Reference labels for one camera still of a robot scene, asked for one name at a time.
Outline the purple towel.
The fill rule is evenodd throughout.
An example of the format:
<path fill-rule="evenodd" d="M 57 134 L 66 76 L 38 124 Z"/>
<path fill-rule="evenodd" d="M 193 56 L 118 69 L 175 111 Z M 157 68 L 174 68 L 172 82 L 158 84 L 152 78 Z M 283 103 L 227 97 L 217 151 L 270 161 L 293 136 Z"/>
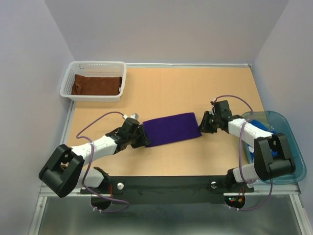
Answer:
<path fill-rule="evenodd" d="M 143 122 L 150 143 L 147 147 L 175 143 L 201 137 L 194 113 L 155 118 Z"/>

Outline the blue towel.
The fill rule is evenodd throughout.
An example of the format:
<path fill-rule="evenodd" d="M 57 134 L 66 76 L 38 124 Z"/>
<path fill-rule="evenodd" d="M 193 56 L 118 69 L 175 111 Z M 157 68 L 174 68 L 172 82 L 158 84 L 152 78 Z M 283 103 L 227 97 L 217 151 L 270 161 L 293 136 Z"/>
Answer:
<path fill-rule="evenodd" d="M 252 120 L 250 123 L 253 126 L 258 127 L 259 129 L 262 129 L 262 130 L 267 131 L 267 132 L 271 132 L 273 134 L 277 134 L 277 132 L 275 130 L 268 128 L 267 126 L 265 126 L 264 124 L 262 124 L 260 121 L 258 121 L 256 119 Z M 254 162 L 254 148 L 251 147 L 250 145 L 247 145 L 246 149 L 249 151 L 251 162 Z"/>

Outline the brown towel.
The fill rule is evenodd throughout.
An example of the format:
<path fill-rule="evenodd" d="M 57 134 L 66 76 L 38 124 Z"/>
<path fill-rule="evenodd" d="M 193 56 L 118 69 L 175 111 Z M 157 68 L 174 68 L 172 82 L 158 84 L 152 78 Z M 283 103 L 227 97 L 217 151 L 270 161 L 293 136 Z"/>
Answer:
<path fill-rule="evenodd" d="M 85 77 L 76 75 L 72 95 L 118 95 L 122 77 Z"/>

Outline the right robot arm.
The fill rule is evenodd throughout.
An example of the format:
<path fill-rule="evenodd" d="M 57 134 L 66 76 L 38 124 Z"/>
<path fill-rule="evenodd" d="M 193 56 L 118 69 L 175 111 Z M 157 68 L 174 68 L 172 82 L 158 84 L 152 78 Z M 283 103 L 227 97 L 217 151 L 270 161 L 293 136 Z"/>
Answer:
<path fill-rule="evenodd" d="M 239 147 L 239 166 L 227 172 L 225 185 L 236 191 L 243 183 L 272 180 L 295 172 L 296 165 L 288 138 L 254 126 L 240 115 L 233 115 L 229 103 L 211 101 L 212 110 L 204 112 L 199 130 L 214 134 L 219 129 L 239 138 L 254 150 L 254 162 L 242 165 L 242 148 Z"/>

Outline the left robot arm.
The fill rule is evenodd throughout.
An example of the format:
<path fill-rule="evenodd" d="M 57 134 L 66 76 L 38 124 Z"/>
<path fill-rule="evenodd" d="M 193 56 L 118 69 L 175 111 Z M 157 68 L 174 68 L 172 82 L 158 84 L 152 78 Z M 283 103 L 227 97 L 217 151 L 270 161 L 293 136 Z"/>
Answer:
<path fill-rule="evenodd" d="M 39 179 L 60 198 L 83 186 L 83 167 L 94 160 L 114 155 L 127 146 L 139 148 L 151 143 L 143 125 L 128 117 L 123 125 L 106 133 L 95 141 L 68 147 L 59 145 L 49 157 L 39 173 Z"/>

